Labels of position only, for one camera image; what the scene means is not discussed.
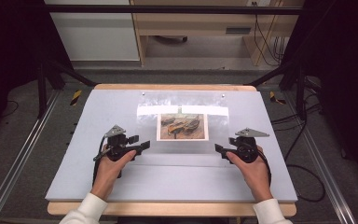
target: white cabinet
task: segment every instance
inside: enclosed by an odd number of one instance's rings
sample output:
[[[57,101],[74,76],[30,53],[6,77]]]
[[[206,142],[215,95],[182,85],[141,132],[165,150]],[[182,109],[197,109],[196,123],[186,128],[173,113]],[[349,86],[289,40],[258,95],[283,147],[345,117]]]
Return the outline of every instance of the white cabinet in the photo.
[[[128,0],[45,0],[46,4],[128,5]],[[71,61],[139,61],[130,13],[50,13]]]

